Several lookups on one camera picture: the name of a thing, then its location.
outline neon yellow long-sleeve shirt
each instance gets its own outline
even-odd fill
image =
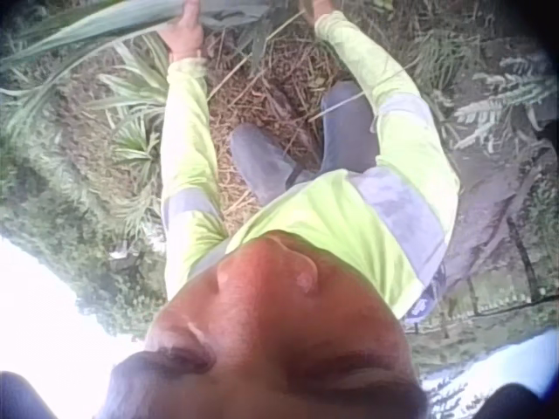
[[[428,106],[402,66],[340,11],[319,19],[315,30],[335,48],[375,111],[377,167],[363,174],[340,169],[296,185],[227,237],[204,60],[172,64],[161,150],[169,299],[216,248],[228,253],[270,230],[297,234],[352,265],[398,318],[440,264],[456,216],[459,181]]]

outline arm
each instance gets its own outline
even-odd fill
[[[317,0],[314,13],[317,35],[335,48],[376,115],[381,147],[378,165],[391,168],[421,194],[441,222],[448,242],[459,180],[446,160],[429,107],[402,66],[340,11],[334,11],[328,0]]]
[[[219,211],[217,159],[210,137],[203,32],[198,0],[160,35],[170,48],[169,96],[163,124],[162,219],[167,235],[165,285],[171,299],[192,265],[226,238]]]

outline sky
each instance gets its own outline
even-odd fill
[[[95,317],[79,314],[66,284],[1,237],[0,267],[0,370],[25,377],[58,419],[90,419],[112,367],[140,351],[141,342],[109,336]],[[508,382],[542,395],[557,368],[558,339],[550,330],[473,364],[452,384],[468,383],[462,405]]]

